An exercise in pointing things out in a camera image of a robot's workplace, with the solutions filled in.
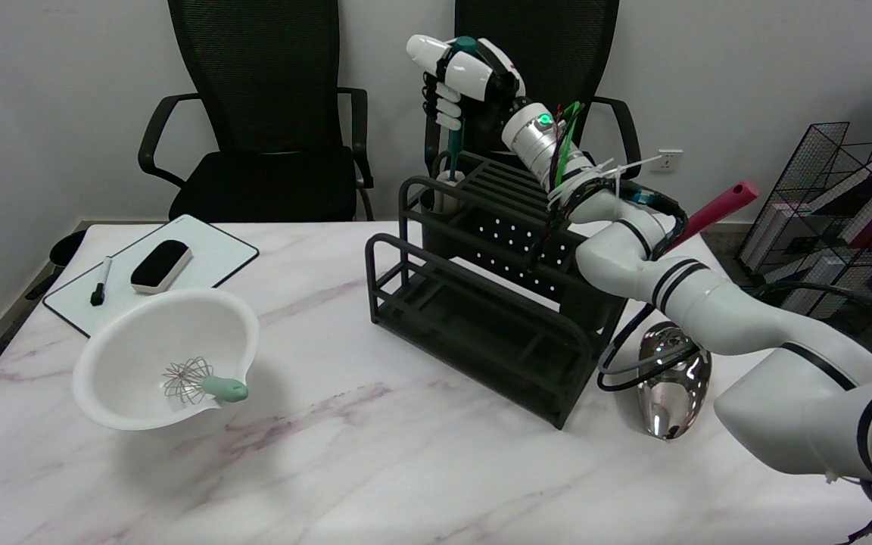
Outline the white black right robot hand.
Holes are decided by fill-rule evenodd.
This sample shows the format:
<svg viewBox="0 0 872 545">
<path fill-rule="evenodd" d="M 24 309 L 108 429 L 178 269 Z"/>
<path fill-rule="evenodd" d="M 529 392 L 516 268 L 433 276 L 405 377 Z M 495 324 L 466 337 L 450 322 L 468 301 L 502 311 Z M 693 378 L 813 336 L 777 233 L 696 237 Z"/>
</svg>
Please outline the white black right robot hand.
<svg viewBox="0 0 872 545">
<path fill-rule="evenodd" d="M 462 100 L 503 106 L 526 94 L 512 59 L 485 38 L 458 36 L 444 42 L 416 34 L 406 52 L 423 72 L 423 111 L 447 130 L 462 130 Z"/>
</svg>

